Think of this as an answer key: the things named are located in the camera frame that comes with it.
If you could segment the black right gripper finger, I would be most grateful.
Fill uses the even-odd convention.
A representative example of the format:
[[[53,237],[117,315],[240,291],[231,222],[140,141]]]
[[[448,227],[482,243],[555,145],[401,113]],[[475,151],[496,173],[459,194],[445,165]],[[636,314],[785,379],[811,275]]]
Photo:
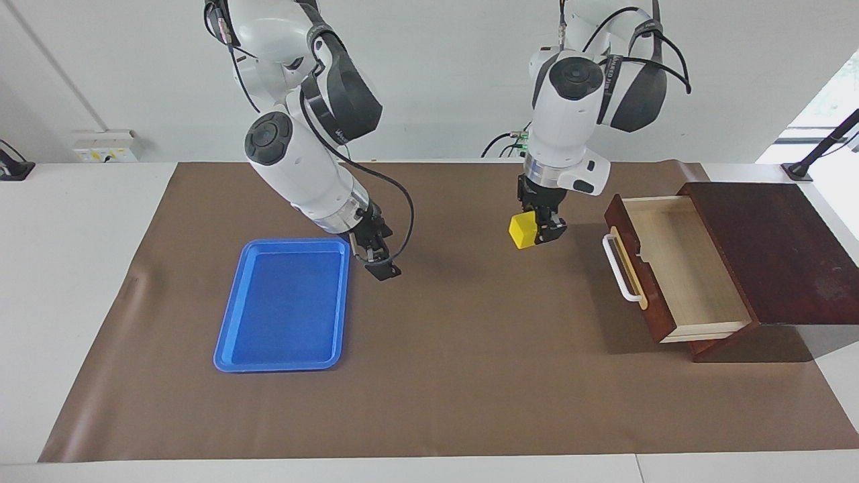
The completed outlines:
[[[360,245],[356,239],[349,239],[353,257],[376,279],[385,278],[385,254]]]
[[[392,233],[375,233],[370,239],[370,273],[378,280],[385,281],[399,277],[402,271],[393,263],[387,238]]]

